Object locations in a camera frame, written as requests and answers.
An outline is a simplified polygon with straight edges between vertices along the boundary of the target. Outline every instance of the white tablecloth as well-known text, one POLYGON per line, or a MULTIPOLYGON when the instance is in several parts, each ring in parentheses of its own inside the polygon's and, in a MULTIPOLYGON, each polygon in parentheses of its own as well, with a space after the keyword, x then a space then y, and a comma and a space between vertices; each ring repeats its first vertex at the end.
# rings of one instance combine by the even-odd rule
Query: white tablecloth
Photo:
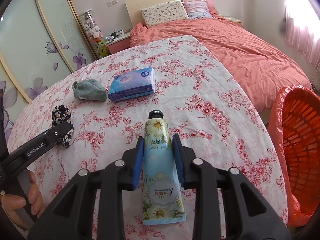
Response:
MULTIPOLYGON (((143 135, 148 112, 161 110, 171 135, 220 169, 239 169, 287 222, 287 201, 280 165, 271 139, 244 91, 224 66, 192 36, 155 41, 98 60, 56 83, 17 119, 8 141, 10 151, 52 126, 56 105, 67 106, 75 131, 71 146, 56 146, 30 165, 45 204, 79 169, 96 171, 120 159, 143 135), (156 93, 112 103, 76 100, 74 81, 94 78, 107 89, 115 75, 152 66, 156 93)), ((136 239, 191 239, 195 192, 183 190, 187 221, 142 225, 142 180, 123 192, 125 236, 136 239)), ((225 236, 225 225, 222 223, 225 236)))

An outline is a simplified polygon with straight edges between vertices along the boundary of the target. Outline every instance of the tissue pack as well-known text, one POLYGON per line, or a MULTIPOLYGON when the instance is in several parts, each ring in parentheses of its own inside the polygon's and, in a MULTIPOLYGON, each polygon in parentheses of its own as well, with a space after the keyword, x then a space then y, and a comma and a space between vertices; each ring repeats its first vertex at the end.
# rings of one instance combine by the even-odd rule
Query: tissue pack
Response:
POLYGON ((156 90, 153 68, 143 68, 130 71, 113 78, 108 92, 111 101, 121 101, 145 95, 151 95, 156 90))

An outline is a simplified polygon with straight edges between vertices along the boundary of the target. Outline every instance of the hand cream tube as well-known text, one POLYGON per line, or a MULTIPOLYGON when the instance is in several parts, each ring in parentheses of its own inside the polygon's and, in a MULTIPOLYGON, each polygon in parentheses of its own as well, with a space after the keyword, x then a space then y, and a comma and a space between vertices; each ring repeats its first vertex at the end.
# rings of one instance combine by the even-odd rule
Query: hand cream tube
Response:
POLYGON ((167 122, 161 111, 149 113, 145 125, 143 224, 186 220, 167 122))

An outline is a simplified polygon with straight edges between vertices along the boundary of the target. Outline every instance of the pillow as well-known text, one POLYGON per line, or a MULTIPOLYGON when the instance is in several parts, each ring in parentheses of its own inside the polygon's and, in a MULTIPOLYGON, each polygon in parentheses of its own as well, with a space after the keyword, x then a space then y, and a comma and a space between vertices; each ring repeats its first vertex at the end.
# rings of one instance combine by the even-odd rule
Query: pillow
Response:
POLYGON ((183 6, 187 11, 189 19, 199 19, 199 18, 212 18, 209 8, 208 1, 187 1, 182 0, 183 6))
POLYGON ((144 8, 141 13, 148 28, 161 23, 189 19, 181 0, 144 8))

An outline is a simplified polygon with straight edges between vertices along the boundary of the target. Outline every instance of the laundry basket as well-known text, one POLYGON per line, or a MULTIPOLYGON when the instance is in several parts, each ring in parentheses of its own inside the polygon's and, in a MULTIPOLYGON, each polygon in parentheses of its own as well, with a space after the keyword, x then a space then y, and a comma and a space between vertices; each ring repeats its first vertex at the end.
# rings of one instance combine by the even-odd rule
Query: laundry basket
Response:
POLYGON ((271 110, 268 132, 282 168, 288 225, 303 226, 320 201, 319 97, 299 85, 282 88, 271 110))

